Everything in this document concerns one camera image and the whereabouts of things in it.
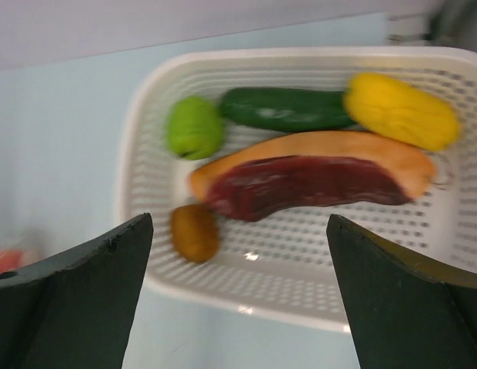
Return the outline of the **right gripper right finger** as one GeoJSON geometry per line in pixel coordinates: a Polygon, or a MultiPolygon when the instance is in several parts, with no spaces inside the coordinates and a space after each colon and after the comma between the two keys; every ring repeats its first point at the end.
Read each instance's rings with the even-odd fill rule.
{"type": "Polygon", "coordinates": [[[326,234],[362,368],[477,368],[477,274],[341,215],[326,234]]]}

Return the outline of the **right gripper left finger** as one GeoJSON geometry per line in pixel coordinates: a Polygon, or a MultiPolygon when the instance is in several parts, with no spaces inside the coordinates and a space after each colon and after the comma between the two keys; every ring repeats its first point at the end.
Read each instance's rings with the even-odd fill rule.
{"type": "Polygon", "coordinates": [[[0,274],[0,368],[120,368],[152,246],[148,213],[0,274]]]}

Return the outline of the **green toy apple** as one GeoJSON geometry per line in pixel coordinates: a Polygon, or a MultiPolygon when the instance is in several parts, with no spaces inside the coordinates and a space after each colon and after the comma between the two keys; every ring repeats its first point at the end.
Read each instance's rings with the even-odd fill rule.
{"type": "Polygon", "coordinates": [[[177,157],[200,160],[216,153],[225,139],[225,123],[210,101],[192,95],[177,101],[167,122],[168,148],[177,157]]]}

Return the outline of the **clear zip top bag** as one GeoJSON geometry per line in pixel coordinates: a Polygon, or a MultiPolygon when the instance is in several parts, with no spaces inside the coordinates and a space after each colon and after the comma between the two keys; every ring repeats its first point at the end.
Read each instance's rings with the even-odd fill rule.
{"type": "Polygon", "coordinates": [[[45,256],[44,237],[27,230],[0,241],[0,274],[34,264],[45,256]]]}

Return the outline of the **white plastic basket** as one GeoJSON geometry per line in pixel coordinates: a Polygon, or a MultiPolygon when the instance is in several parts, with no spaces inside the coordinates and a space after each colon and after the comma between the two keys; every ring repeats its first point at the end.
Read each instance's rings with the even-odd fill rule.
{"type": "Polygon", "coordinates": [[[477,53],[439,47],[266,48],[197,52],[172,58],[140,85],[128,113],[115,219],[152,216],[145,274],[151,288],[240,313],[330,331],[348,331],[325,228],[340,214],[375,234],[477,273],[477,53]],[[256,223],[219,219],[220,252],[193,264],[172,249],[170,211],[188,204],[193,161],[164,140],[171,106],[190,95],[217,99],[238,86],[340,90],[358,72],[391,75],[452,105],[462,136],[432,155],[435,185],[414,204],[358,203],[296,208],[256,223]]]}

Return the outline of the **brown toy kiwi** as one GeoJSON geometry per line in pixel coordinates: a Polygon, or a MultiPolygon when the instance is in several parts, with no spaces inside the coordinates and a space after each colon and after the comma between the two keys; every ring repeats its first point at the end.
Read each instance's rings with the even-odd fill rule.
{"type": "Polygon", "coordinates": [[[202,263],[218,253],[218,225],[214,214],[202,204],[174,209],[170,216],[170,230],[174,249],[188,261],[202,263]]]}

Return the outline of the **yellow toy corn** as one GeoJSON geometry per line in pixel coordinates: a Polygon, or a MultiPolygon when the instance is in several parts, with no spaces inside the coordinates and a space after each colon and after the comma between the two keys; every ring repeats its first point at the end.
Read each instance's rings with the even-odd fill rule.
{"type": "Polygon", "coordinates": [[[342,101],[362,127],[427,151],[446,149],[462,131],[450,104],[388,75],[354,75],[342,101]]]}

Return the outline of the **dark green toy cucumber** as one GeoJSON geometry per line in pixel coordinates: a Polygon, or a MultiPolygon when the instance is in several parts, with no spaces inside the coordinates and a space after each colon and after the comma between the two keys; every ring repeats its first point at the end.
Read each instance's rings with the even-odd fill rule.
{"type": "Polygon", "coordinates": [[[355,122],[346,113],[341,91],[241,87],[219,100],[221,116],[238,125],[286,133],[340,130],[355,122]]]}

